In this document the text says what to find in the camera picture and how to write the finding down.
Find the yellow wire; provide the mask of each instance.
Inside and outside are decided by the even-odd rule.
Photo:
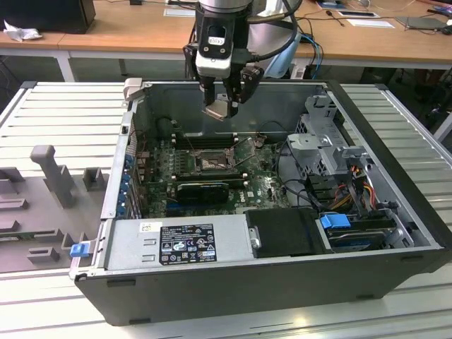
[[[347,201],[350,200],[350,198],[352,198],[351,195],[346,196],[343,200],[339,201],[337,204],[335,204],[331,209],[335,210],[336,208],[341,207],[342,205],[345,205],[347,203]]]

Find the computer case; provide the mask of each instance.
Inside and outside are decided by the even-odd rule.
[[[4,20],[20,28],[84,34],[94,21],[93,0],[1,0],[0,26]]]

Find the desk leg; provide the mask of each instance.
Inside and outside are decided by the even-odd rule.
[[[119,60],[119,69],[121,70],[122,76],[128,76],[127,73],[127,67],[126,67],[126,61],[124,59]]]
[[[59,51],[55,58],[58,61],[59,69],[61,70],[64,81],[75,82],[76,78],[72,72],[71,64],[69,63],[69,53],[67,51]]]
[[[309,65],[309,59],[295,59],[294,60],[294,69],[292,70],[292,74],[290,74],[291,79],[303,79],[304,72],[306,71],[306,67]]]

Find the paper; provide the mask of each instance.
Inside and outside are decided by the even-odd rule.
[[[12,40],[22,42],[23,40],[33,40],[42,37],[42,35],[34,28],[19,28],[9,25],[6,21],[4,21],[4,24],[5,29],[3,30],[3,33],[8,35]]]
[[[362,20],[362,19],[347,19],[353,26],[360,27],[377,27],[377,28],[395,28],[388,21],[380,20]]]

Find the motherboard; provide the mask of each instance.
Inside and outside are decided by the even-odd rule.
[[[236,137],[231,145],[198,138],[156,141],[143,177],[144,215],[229,215],[290,207],[276,177],[276,156],[276,144],[256,136]]]

